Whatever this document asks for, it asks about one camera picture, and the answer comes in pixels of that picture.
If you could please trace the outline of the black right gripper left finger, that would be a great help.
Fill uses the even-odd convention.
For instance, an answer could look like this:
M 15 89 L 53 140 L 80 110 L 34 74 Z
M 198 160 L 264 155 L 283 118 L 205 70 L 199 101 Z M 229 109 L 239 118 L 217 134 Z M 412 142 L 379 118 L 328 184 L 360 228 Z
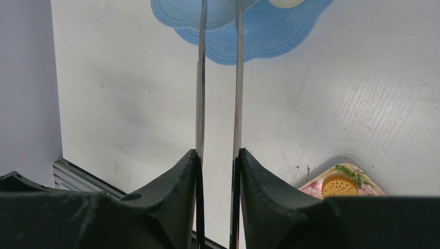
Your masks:
M 189 248 L 197 154 L 147 185 L 102 192 L 1 192 L 1 248 Z

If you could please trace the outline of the chocolate drizzle white donut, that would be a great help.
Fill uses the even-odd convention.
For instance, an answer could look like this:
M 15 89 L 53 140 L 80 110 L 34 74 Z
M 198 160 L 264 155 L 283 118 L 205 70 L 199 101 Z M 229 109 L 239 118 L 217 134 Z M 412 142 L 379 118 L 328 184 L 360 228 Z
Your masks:
M 305 0 L 268 0 L 268 2 L 277 8 L 293 8 L 303 3 Z

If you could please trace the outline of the round orange biscuit top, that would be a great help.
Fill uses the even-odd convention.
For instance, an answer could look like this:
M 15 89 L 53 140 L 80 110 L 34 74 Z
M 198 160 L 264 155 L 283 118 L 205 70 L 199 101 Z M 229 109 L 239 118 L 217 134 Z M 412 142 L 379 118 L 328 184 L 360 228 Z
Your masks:
M 359 190 L 352 180 L 342 175 L 331 175 L 323 181 L 321 193 L 325 198 L 332 196 L 358 196 Z

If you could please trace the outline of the blue three-tier cake stand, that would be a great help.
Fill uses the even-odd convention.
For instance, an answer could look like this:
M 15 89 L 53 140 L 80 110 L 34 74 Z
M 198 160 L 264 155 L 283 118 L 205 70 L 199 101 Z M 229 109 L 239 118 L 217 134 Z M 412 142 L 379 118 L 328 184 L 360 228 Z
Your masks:
M 331 1 L 306 0 L 292 8 L 271 1 L 242 1 L 243 58 L 266 59 L 298 46 Z M 151 1 L 155 18 L 175 30 L 184 41 L 199 44 L 202 1 Z M 208 1 L 205 27 L 206 57 L 221 65 L 235 65 L 237 31 L 235 1 Z

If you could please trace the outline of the metal serving tongs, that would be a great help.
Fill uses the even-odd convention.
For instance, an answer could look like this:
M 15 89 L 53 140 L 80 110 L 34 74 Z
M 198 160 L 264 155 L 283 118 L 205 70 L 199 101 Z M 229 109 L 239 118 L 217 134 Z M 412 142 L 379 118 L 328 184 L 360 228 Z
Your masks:
M 205 133 L 205 29 L 207 25 L 207 1 L 201 2 L 199 24 L 199 44 L 196 83 L 196 153 L 199 163 L 196 169 L 196 248 L 205 248 L 204 228 L 204 195 L 203 195 L 203 152 Z M 237 30 L 237 62 L 236 62 L 236 92 L 235 118 L 233 128 L 233 161 L 231 180 L 231 209 L 229 248 L 239 248 L 240 220 L 240 189 L 241 163 L 239 153 L 242 141 L 242 110 L 243 110 L 243 11 L 242 2 L 235 1 L 235 22 Z

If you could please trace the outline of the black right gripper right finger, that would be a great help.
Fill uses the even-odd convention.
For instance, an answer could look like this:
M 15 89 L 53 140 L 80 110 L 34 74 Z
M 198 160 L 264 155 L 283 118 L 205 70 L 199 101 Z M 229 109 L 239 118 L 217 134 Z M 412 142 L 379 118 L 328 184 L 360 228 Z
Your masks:
M 439 198 L 312 197 L 239 152 L 247 248 L 439 248 Z

